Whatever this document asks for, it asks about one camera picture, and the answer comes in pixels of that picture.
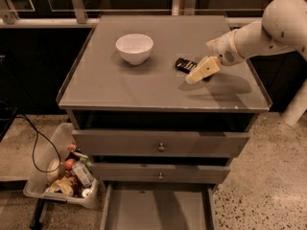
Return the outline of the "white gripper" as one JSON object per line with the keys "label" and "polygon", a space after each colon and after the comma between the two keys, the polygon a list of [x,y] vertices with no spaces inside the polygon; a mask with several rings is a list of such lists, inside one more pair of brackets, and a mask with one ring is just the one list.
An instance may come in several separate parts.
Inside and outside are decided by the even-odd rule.
{"label": "white gripper", "polygon": [[204,57],[185,77],[189,84],[202,81],[220,71],[222,65],[232,66],[245,59],[239,54],[235,45],[236,31],[230,31],[206,43],[214,57]]}

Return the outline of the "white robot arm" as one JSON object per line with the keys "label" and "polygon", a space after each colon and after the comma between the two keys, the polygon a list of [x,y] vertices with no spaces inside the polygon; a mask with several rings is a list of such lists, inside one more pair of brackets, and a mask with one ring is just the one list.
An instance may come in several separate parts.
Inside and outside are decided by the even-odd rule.
{"label": "white robot arm", "polygon": [[207,41],[206,45],[213,56],[204,57],[186,76],[189,84],[214,75],[222,66],[239,64],[256,56],[297,51],[307,60],[307,2],[273,0],[260,22],[232,30]]}

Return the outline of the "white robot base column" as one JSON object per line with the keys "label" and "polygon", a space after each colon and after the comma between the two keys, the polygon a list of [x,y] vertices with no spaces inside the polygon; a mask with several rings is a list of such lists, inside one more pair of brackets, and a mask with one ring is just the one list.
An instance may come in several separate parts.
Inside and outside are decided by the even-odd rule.
{"label": "white robot base column", "polygon": [[307,110],[307,80],[301,85],[285,111],[282,120],[289,126],[294,126]]}

